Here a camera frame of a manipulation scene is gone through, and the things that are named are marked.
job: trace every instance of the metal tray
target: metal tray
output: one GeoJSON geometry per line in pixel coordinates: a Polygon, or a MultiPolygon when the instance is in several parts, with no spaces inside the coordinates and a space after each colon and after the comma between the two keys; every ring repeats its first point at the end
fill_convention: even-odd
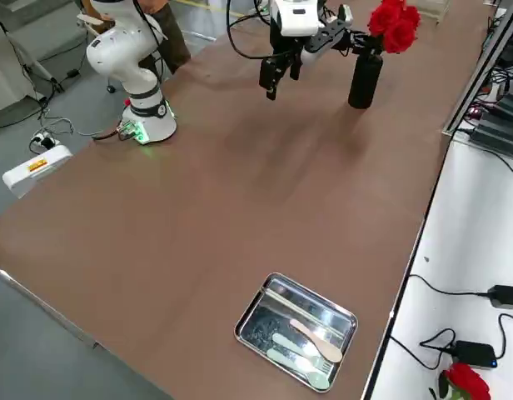
{"type": "Polygon", "coordinates": [[[338,363],[326,362],[323,366],[326,360],[306,336],[290,325],[291,319],[300,321],[319,338],[340,348],[344,357],[358,321],[345,308],[280,273],[273,273],[267,277],[235,327],[235,336],[241,343],[310,389],[326,393],[331,390],[343,359],[338,363]],[[303,350],[305,357],[274,342],[272,338],[274,333],[279,333],[295,343],[303,350]],[[316,388],[310,384],[306,373],[300,373],[270,359],[266,354],[270,349],[277,350],[301,369],[306,370],[307,360],[312,366],[319,367],[318,369],[328,380],[328,387],[316,388]]]}

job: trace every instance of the brown tabletop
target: brown tabletop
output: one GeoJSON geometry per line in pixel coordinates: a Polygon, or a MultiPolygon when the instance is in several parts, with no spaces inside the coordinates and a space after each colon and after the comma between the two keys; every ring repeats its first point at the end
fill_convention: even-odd
{"type": "MultiPolygon", "coordinates": [[[[351,2],[355,28],[377,3],[351,2]]],[[[355,57],[328,53],[272,102],[220,40],[165,85],[174,137],[92,144],[0,217],[0,268],[176,400],[317,398],[233,335],[284,273],[357,315],[325,396],[358,399],[490,13],[460,0],[426,20],[365,111],[346,102],[355,57]]],[[[257,31],[235,38],[269,52],[257,31]]]]}

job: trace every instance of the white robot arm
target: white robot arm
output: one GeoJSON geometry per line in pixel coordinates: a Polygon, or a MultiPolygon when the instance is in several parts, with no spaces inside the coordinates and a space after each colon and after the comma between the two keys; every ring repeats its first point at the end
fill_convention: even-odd
{"type": "Polygon", "coordinates": [[[270,44],[273,54],[261,59],[259,84],[266,96],[276,98],[276,87],[287,69],[290,78],[297,80],[301,65],[315,62],[327,50],[353,49],[355,33],[348,28],[353,16],[349,6],[342,4],[337,17],[325,20],[326,0],[271,0],[270,44]]]}
{"type": "Polygon", "coordinates": [[[115,22],[87,48],[87,58],[98,73],[121,81],[131,104],[123,112],[120,133],[141,144],[169,138],[177,128],[157,76],[138,66],[155,51],[163,35],[157,21],[144,15],[137,0],[92,0],[93,7],[115,22]]]}

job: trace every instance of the wooden spoon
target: wooden spoon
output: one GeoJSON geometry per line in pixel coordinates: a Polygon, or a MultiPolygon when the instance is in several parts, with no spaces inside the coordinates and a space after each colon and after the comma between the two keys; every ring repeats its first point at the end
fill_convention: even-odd
{"type": "Polygon", "coordinates": [[[295,329],[297,329],[299,332],[301,332],[303,335],[309,338],[310,341],[314,343],[314,346],[316,346],[317,349],[320,351],[321,355],[330,362],[339,363],[343,358],[343,355],[341,354],[341,351],[338,347],[336,347],[333,344],[330,344],[329,342],[324,341],[323,339],[320,339],[310,329],[308,329],[305,325],[303,325],[296,319],[291,319],[290,325],[292,325],[295,329]]]}

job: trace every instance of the red flower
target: red flower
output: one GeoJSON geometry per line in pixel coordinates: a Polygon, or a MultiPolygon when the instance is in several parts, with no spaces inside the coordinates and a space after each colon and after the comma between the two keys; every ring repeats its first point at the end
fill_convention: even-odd
{"type": "Polygon", "coordinates": [[[403,11],[403,13],[401,15],[401,18],[413,23],[414,28],[417,28],[420,26],[420,14],[417,12],[417,8],[415,8],[414,6],[408,6],[407,8],[405,8],[405,10],[403,11]]]}
{"type": "Polygon", "coordinates": [[[401,8],[405,7],[405,0],[382,0],[382,4],[398,5],[401,8]]]}
{"type": "Polygon", "coordinates": [[[414,24],[402,19],[386,30],[382,44],[388,53],[402,53],[412,45],[414,40],[416,40],[414,24]]]}
{"type": "Polygon", "coordinates": [[[387,0],[374,12],[371,13],[371,19],[368,23],[370,33],[372,36],[379,36],[386,32],[386,30],[399,21],[402,13],[402,5],[393,3],[394,0],[387,0]]]}
{"type": "Polygon", "coordinates": [[[491,400],[490,388],[469,365],[457,362],[444,374],[454,386],[467,392],[471,400],[491,400]]]}

